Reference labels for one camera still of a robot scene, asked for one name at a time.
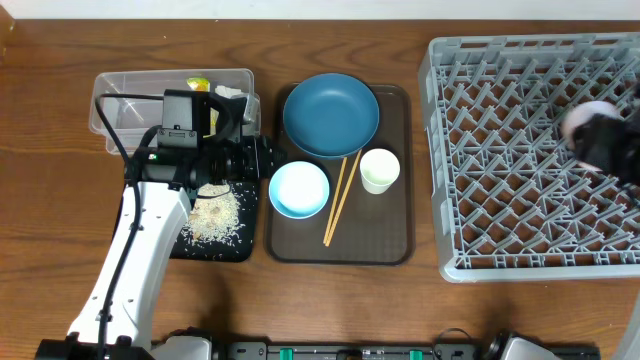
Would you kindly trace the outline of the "pink cup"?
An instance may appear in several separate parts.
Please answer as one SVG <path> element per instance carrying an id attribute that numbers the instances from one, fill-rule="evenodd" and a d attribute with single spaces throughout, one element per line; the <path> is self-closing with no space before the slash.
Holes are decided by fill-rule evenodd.
<path id="1" fill-rule="evenodd" d="M 561 123 L 562 137 L 578 164 L 592 171 L 611 171 L 612 149 L 622 131 L 616 107 L 590 101 L 570 110 Z"/>

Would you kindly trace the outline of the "light blue small bowl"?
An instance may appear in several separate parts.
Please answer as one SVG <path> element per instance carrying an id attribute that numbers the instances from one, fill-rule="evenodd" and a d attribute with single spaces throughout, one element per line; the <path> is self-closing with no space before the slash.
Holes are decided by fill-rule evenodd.
<path id="1" fill-rule="evenodd" d="M 290 162 L 271 177 L 268 195 L 271 205 L 290 219 L 307 219 L 324 208 L 330 191 L 325 172 L 306 161 Z"/>

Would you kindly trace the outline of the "white paper napkin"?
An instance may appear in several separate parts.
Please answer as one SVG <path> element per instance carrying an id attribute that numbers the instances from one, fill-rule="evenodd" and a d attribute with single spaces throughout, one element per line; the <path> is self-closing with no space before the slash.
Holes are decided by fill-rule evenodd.
<path id="1" fill-rule="evenodd" d="M 228 99 L 244 95 L 244 92 L 241 89 L 227 87 L 224 85 L 217 85 L 214 92 L 217 95 Z"/>

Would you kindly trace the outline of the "pile of rice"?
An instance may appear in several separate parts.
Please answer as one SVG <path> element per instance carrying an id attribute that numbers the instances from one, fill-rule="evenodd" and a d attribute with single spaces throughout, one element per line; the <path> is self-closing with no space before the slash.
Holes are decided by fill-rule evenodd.
<path id="1" fill-rule="evenodd" d="M 237 182 L 205 185 L 172 249 L 174 259 L 243 262 L 252 251 L 259 186 Z"/>

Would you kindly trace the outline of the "yellow green snack wrapper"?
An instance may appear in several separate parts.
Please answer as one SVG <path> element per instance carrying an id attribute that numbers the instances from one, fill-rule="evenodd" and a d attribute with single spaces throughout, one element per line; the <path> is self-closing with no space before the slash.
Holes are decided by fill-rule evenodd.
<path id="1" fill-rule="evenodd" d="M 210 82 L 208 79 L 203 77 L 191 77 L 186 80 L 187 85 L 192 91 L 199 92 L 209 92 L 210 91 Z"/>

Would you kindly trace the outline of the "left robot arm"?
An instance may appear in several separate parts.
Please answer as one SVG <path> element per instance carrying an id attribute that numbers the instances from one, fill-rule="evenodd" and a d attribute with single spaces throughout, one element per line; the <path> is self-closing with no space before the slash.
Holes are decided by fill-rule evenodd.
<path id="1" fill-rule="evenodd" d="M 160 124 L 125 166 L 117 226 L 90 298 L 63 340 L 41 341 L 38 359 L 220 359 L 224 349 L 188 328 L 152 343 L 152 319 L 168 260 L 207 184 L 270 178 L 286 154 L 265 136 L 247 136 L 250 95 L 168 89 Z"/>

